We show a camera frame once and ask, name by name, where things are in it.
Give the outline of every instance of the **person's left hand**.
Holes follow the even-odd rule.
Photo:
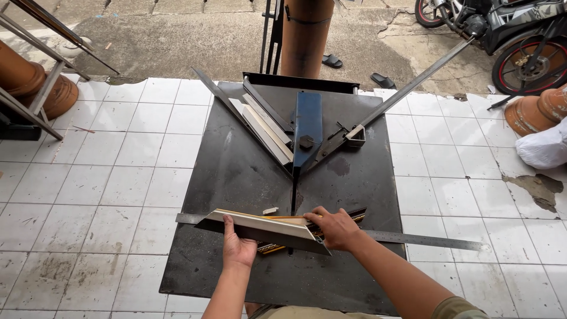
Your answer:
[[[223,267],[244,265],[252,268],[258,243],[255,240],[238,238],[234,232],[234,220],[229,215],[222,216],[225,221],[225,241],[222,249]]]

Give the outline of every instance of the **tiled floor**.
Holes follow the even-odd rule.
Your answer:
[[[186,79],[78,86],[52,123],[63,143],[0,142],[0,319],[200,318],[207,299],[158,287],[211,94]],[[502,112],[486,111],[499,98],[413,93],[388,111],[404,231],[493,247],[408,245],[408,258],[495,318],[565,318],[567,192],[553,213],[502,180],[536,171]]]

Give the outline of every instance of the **metal table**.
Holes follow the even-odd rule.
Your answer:
[[[229,98],[242,99],[241,84],[221,82]],[[254,85],[270,105],[288,120],[299,89]],[[381,99],[374,96],[310,91],[323,95],[324,136],[336,131],[336,121],[351,127]],[[364,229],[401,232],[392,159],[384,117],[366,130],[358,150],[331,154],[308,171],[298,186],[298,214],[322,205],[331,212],[368,206]],[[215,99],[203,135],[182,212],[206,215],[216,208],[261,215],[279,207],[290,213],[291,177]],[[404,246],[386,244],[405,258]],[[222,270],[222,235],[178,224],[159,291],[211,297]],[[397,316],[384,291],[349,254],[332,257],[294,250],[258,254],[246,301],[262,304],[319,307],[343,312]]]

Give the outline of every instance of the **hand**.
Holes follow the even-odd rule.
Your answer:
[[[222,216],[225,221],[225,241],[222,249],[223,267],[247,266],[252,268],[258,243],[255,240],[238,238],[234,232],[234,220],[229,215]]]
[[[342,208],[336,214],[331,214],[319,206],[303,217],[321,228],[325,235],[325,246],[329,249],[350,251],[356,238],[361,234],[366,235]]]

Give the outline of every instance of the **concrete ground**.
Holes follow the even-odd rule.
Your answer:
[[[3,1],[0,9],[8,16],[28,29],[41,28]],[[242,71],[259,69],[265,0],[36,1],[78,35],[91,39],[95,54],[122,77],[195,78],[191,71],[195,66],[212,79],[241,81]],[[446,27],[426,29],[417,24],[413,6],[414,0],[364,0],[361,6],[343,1],[341,10],[335,8],[326,52],[339,56],[344,66],[338,70],[322,66],[320,78],[358,82],[371,89],[378,85],[369,75],[378,72],[400,88],[460,42]],[[70,47],[49,30],[35,34],[58,49]],[[28,59],[46,68],[52,65],[8,32],[0,31],[0,39]],[[419,90],[486,94],[494,59],[467,48]],[[114,75],[84,53],[74,63],[88,74]]]

